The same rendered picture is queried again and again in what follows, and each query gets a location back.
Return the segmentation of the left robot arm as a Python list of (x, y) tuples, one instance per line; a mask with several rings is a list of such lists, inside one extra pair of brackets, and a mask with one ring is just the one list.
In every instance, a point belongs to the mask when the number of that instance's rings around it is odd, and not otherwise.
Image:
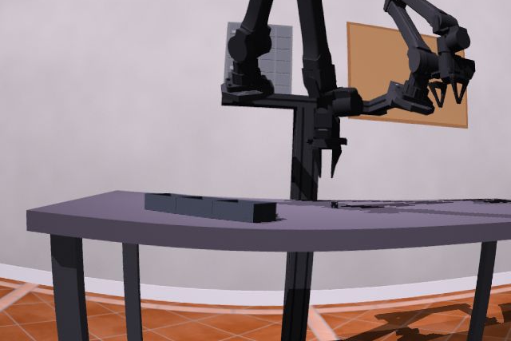
[(431, 73), (439, 71), (438, 56), (431, 52), (429, 46), (423, 41), (406, 12), (406, 5), (427, 20), (433, 27), (433, 34), (441, 36), (437, 38), (438, 54), (454, 53), (454, 69), (465, 71), (465, 78), (471, 80), (475, 73), (475, 61), (455, 54), (469, 48), (470, 38), (467, 29), (460, 27), (456, 18), (426, 0), (385, 0), (384, 11), (394, 19), (408, 48), (410, 48), (407, 52), (411, 71), (409, 81), (405, 81), (404, 88), (396, 85), (395, 92), (403, 100), (432, 108), (433, 102), (427, 97), (429, 93), (427, 86), (429, 80), (433, 79)]

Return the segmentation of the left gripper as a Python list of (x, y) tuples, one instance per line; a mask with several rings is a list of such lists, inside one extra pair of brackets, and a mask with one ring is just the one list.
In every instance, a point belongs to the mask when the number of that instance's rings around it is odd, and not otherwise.
[[(452, 85), (455, 100), (456, 100), (457, 104), (461, 104), (461, 100), (463, 98), (463, 95), (465, 93), (467, 85), (469, 84), (469, 79), (465, 78), (465, 71), (459, 70), (459, 69), (454, 69), (453, 54), (454, 53), (452, 53), (452, 52), (449, 52), (449, 53), (445, 52), (442, 54), (438, 54), (439, 71), (431, 73), (431, 77), (432, 78), (440, 77), (440, 79), (442, 79), (442, 82), (433, 81), (433, 82), (428, 83), (428, 86), (430, 87), (430, 90), (431, 90), (432, 94), (434, 95), (434, 98), (438, 104), (438, 107), (440, 107), (440, 108), (442, 108), (442, 106), (443, 106), (448, 84)], [(460, 93), (459, 98), (458, 98), (457, 83), (462, 84), (461, 93)], [(440, 101), (438, 99), (438, 95), (437, 95), (435, 88), (441, 89), (441, 100)]]

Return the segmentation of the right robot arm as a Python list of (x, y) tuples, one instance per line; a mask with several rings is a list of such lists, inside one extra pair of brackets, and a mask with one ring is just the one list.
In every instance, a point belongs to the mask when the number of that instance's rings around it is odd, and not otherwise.
[[(261, 74), (258, 67), (258, 57), (271, 50), (271, 27), (267, 22), (272, 3), (273, 0), (249, 0), (240, 28), (228, 41), (228, 52), (234, 59), (233, 79), (225, 78), (229, 93), (269, 89), (266, 75)], [(363, 100), (355, 87), (336, 85), (322, 0), (297, 0), (297, 5), (303, 40), (303, 84), (309, 98), (319, 97), (313, 117), (313, 137), (340, 137), (339, 117), (360, 116)], [(331, 130), (331, 126), (334, 129)]]

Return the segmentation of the dark grey three-compartment bin rack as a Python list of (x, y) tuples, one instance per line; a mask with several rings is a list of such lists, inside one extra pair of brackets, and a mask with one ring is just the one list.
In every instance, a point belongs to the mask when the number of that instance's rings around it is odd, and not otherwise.
[(145, 209), (248, 223), (276, 220), (276, 202), (174, 193), (145, 193)]

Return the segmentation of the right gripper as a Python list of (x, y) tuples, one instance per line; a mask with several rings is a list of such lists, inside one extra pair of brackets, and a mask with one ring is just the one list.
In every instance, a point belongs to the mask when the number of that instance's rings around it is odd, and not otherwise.
[[(308, 143), (309, 145), (312, 144), (311, 151), (312, 151), (313, 157), (315, 158), (315, 163), (317, 164), (319, 178), (321, 178), (321, 173), (322, 173), (322, 149), (332, 149), (331, 178), (333, 178), (334, 172), (335, 172), (334, 170), (335, 170), (335, 166), (336, 166), (335, 165), (336, 158), (337, 158), (337, 162), (338, 162), (339, 157), (342, 153), (341, 145), (347, 145), (346, 140), (347, 140), (346, 138), (341, 138), (341, 137), (332, 137), (332, 138), (328, 138), (328, 139), (319, 139), (316, 137), (306, 137), (306, 143)], [(345, 142), (345, 144), (342, 142)], [(341, 150), (341, 151), (339, 152), (339, 150)], [(320, 156), (319, 156), (319, 153), (321, 154)], [(320, 172), (320, 167), (321, 167), (321, 172)]]

